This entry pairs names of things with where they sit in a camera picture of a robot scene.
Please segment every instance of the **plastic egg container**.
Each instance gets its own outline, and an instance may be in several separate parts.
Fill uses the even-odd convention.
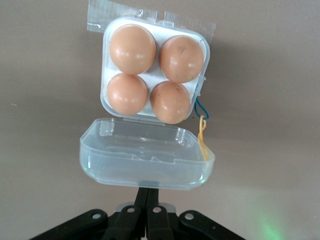
[[[108,99],[108,86],[110,81],[118,74],[121,74],[122,71],[115,65],[111,56],[111,39],[116,30],[125,25],[139,25],[143,28],[147,29],[154,38],[156,45],[155,58],[151,67],[139,73],[138,76],[144,81],[147,87],[147,100],[142,110],[140,110],[137,114],[133,115],[125,115],[117,112],[110,103]],[[195,42],[200,46],[203,53],[203,67],[198,76],[196,76],[193,80],[182,83],[188,93],[189,104],[188,104],[188,113],[185,115],[184,119],[186,119],[192,112],[193,106],[195,104],[197,96],[200,95],[200,91],[205,80],[204,74],[208,66],[209,58],[210,58],[210,49],[206,39],[201,36],[199,33],[190,31],[187,29],[180,29],[173,27],[171,22],[160,22],[153,23],[147,22],[145,20],[136,19],[136,18],[127,18],[122,17],[112,21],[105,30],[103,36],[103,52],[102,52],[102,75],[101,75],[101,92],[100,98],[103,107],[112,115],[117,117],[123,117],[126,119],[135,119],[135,120],[144,120],[150,122],[162,122],[159,120],[154,110],[152,109],[150,96],[158,84],[168,81],[165,77],[160,64],[159,64],[159,55],[161,47],[164,43],[174,36],[188,36],[192,38]]]
[[[108,99],[108,91],[113,89],[114,80],[122,74],[112,61],[111,54],[114,52],[110,51],[111,39],[116,30],[128,24],[147,29],[152,34],[156,45],[151,67],[138,75],[128,75],[130,81],[137,76],[141,78],[138,85],[141,87],[142,82],[142,86],[147,89],[144,96],[145,103],[134,115],[119,114],[112,108]],[[169,22],[152,23],[134,18],[117,18],[108,25],[103,37],[100,98],[103,107],[109,113],[123,119],[97,119],[80,138],[81,167],[97,182],[118,186],[189,190],[202,185],[210,176],[215,155],[205,148],[208,156],[205,160],[197,137],[186,129],[160,121],[152,109],[150,100],[152,94],[160,95],[160,90],[158,92],[156,86],[164,86],[172,82],[164,76],[160,68],[159,54],[161,47],[168,39],[180,35],[191,37],[198,43],[203,53],[203,67],[198,76],[182,85],[179,83],[180,87],[173,89],[173,92],[184,89],[184,96],[186,96],[184,101],[189,106],[185,114],[187,118],[193,110],[205,79],[204,73],[210,57],[207,41],[196,32],[174,28]],[[116,45],[121,46],[121,40],[118,39],[115,42]],[[121,93],[124,98],[127,95],[139,97],[140,93],[137,92],[140,87],[128,87],[128,85],[128,82],[118,84],[113,90],[125,89],[125,93]],[[165,88],[165,94],[168,96],[166,100],[179,102],[175,98],[169,98],[171,90]],[[161,101],[152,101],[154,109],[155,105],[161,104]]]

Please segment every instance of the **egg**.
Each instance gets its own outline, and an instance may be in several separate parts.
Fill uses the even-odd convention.
[[[177,35],[169,38],[161,47],[159,65],[170,81],[187,83],[200,74],[204,66],[204,54],[192,37]]]
[[[156,58],[156,42],[143,26],[126,24],[112,34],[109,53],[114,65],[123,73],[138,75],[147,71]]]
[[[187,89],[180,83],[164,81],[154,87],[150,103],[155,116],[166,124],[178,124],[190,110]]]
[[[146,105],[148,88],[137,75],[120,73],[114,76],[107,86],[110,106],[121,115],[135,115]]]

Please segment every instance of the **wire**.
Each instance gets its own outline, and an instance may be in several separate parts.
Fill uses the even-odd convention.
[[[199,118],[201,118],[201,115],[199,114],[199,112],[198,112],[198,107],[197,107],[197,105],[199,105],[199,107],[204,111],[204,113],[205,113],[205,116],[203,117],[203,120],[208,120],[209,119],[209,113],[207,112],[207,110],[205,109],[205,107],[199,102],[199,99],[198,98],[196,98],[195,99],[195,103],[194,103],[194,111],[195,111],[195,114],[199,117]]]

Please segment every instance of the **egg carton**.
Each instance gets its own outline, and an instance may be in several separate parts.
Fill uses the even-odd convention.
[[[117,113],[110,105],[108,96],[107,96],[107,87],[111,79],[122,73],[117,66],[113,63],[109,49],[110,41],[113,33],[120,27],[128,24],[139,25],[147,29],[153,36],[156,44],[156,56],[152,66],[141,74],[138,74],[141,77],[148,89],[148,100],[145,107],[135,115],[121,115]],[[131,18],[131,17],[120,17],[112,21],[107,28],[105,29],[103,35],[103,50],[102,50],[102,74],[101,74],[101,91],[100,99],[102,106],[112,115],[116,117],[139,120],[139,121],[148,121],[161,123],[161,121],[156,117],[150,103],[150,94],[154,87],[159,83],[168,81],[164,76],[160,66],[159,66],[159,53],[162,45],[171,37],[174,36],[188,36],[194,39],[200,46],[203,53],[203,68],[200,74],[193,79],[192,81],[182,83],[182,85],[187,89],[189,100],[190,100],[190,109],[186,118],[189,117],[193,110],[193,106],[196,102],[196,98],[200,95],[202,85],[205,81],[205,72],[208,67],[210,59],[210,47],[207,40],[197,32],[174,27],[172,22],[160,21],[160,22],[149,22],[143,19]]]

